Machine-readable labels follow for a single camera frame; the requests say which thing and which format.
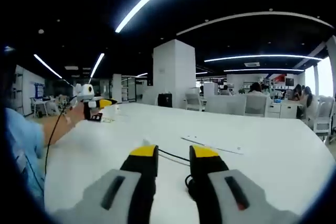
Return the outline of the person's left hand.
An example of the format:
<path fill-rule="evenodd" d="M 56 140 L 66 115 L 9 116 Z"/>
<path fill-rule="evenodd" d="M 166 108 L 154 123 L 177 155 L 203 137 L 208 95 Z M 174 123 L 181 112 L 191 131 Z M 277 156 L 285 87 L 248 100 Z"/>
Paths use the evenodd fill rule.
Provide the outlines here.
<path fill-rule="evenodd" d="M 71 127 L 85 119 L 84 116 L 84 103 L 77 102 L 75 106 L 72 106 L 66 114 L 67 124 Z"/>

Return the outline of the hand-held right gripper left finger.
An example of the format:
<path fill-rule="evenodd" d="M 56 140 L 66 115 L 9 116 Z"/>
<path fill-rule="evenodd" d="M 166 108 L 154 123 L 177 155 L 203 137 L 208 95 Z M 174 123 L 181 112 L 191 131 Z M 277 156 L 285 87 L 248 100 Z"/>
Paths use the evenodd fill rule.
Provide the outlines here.
<path fill-rule="evenodd" d="M 134 149 L 120 169 L 88 186 L 73 207 L 57 210 L 56 223 L 149 223 L 156 192 L 157 145 Z"/>

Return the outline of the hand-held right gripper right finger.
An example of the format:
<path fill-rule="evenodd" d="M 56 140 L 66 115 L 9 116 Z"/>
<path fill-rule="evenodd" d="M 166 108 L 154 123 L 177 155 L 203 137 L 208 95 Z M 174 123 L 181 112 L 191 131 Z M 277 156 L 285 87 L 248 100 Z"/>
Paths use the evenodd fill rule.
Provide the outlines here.
<path fill-rule="evenodd" d="M 214 150 L 190 146 L 189 195 L 200 223 L 298 223 L 289 210 L 279 210 L 264 189 L 237 169 L 229 169 Z"/>

